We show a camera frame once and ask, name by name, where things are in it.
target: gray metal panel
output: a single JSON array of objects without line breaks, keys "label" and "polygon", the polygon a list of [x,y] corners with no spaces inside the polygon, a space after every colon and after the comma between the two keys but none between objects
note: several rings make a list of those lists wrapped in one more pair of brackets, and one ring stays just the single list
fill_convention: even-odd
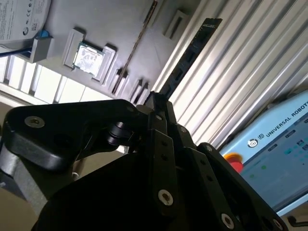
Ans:
[{"label": "gray metal panel", "polygon": [[[45,29],[50,32],[54,40],[48,59],[39,64],[115,98],[110,93],[112,83],[100,85],[91,79],[91,75],[80,70],[70,71],[62,66],[61,58],[69,31],[79,27],[85,30],[87,42],[101,48],[107,43],[114,45],[117,48],[115,65],[111,71],[114,75],[117,68],[125,65],[152,2],[152,0],[53,0]],[[177,9],[191,16],[200,0],[158,2],[161,7],[154,13],[155,18],[151,20],[153,23],[144,34],[136,55],[128,67],[128,82],[118,98],[129,99],[140,78],[148,80],[150,86],[153,86],[177,44],[177,41],[165,37],[163,33]]]},{"label": "gray metal panel", "polygon": [[159,91],[200,23],[223,21],[170,100],[196,143],[218,147],[275,98],[308,83],[305,0],[202,0],[161,73]]}]

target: circular hole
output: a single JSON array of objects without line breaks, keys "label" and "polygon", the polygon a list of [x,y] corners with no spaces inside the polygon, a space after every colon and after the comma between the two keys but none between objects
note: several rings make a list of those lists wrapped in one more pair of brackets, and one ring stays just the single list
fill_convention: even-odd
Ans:
[{"label": "circular hole", "polygon": [[231,220],[229,218],[225,218],[225,222],[228,224],[228,225],[231,225]]},{"label": "circular hole", "polygon": [[165,161],[168,160],[168,157],[167,157],[165,154],[162,154],[161,157],[162,157],[162,159],[165,160]]},{"label": "circular hole", "polygon": [[206,176],[206,178],[207,178],[209,181],[213,181],[213,178],[211,178],[210,176]]},{"label": "circular hole", "polygon": [[262,221],[264,225],[266,226],[266,228],[268,228],[269,230],[274,230],[274,226],[271,224],[271,222],[267,218],[262,217]]},{"label": "circular hole", "polygon": [[38,119],[31,119],[30,123],[31,124],[39,124],[39,120]]},{"label": "circular hole", "polygon": [[60,148],[70,148],[73,146],[73,139],[65,134],[55,135],[53,142]]},{"label": "circular hole", "polygon": [[167,194],[164,193],[162,196],[167,202],[170,201],[170,196],[168,196]]}]

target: bolt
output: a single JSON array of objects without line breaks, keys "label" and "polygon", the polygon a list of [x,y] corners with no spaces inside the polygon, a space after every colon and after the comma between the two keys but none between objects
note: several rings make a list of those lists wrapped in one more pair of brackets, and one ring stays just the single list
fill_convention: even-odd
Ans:
[{"label": "bolt", "polygon": [[158,199],[166,206],[171,206],[173,204],[173,197],[167,190],[160,190],[158,192]]},{"label": "bolt", "polygon": [[156,118],[159,120],[163,120],[159,115],[156,115]]},{"label": "bolt", "polygon": [[228,229],[230,230],[234,229],[233,220],[227,214],[225,213],[221,214],[221,220]]},{"label": "bolt", "polygon": [[212,152],[213,151],[213,149],[210,147],[210,146],[206,146],[206,149],[209,151],[209,152]]},{"label": "bolt", "polygon": [[187,132],[186,128],[181,127],[181,132],[186,133]]},{"label": "bolt", "polygon": [[42,128],[45,126],[45,121],[37,116],[28,116],[25,119],[25,124],[31,128]]},{"label": "bolt", "polygon": [[283,230],[283,227],[282,227],[282,225],[278,222],[278,220],[273,219],[273,221],[274,221],[275,225],[276,225],[280,230]]}]

